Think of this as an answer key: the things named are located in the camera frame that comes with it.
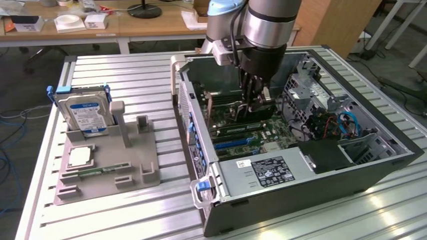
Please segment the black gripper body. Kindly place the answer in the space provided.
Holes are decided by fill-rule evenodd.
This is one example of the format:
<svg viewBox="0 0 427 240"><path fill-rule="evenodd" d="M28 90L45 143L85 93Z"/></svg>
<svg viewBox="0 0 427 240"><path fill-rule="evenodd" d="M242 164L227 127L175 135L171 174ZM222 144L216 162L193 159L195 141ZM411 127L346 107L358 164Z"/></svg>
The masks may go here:
<svg viewBox="0 0 427 240"><path fill-rule="evenodd" d="M279 48L244 48L240 56L240 73L243 76L258 77L270 83L284 58L287 46Z"/></svg>

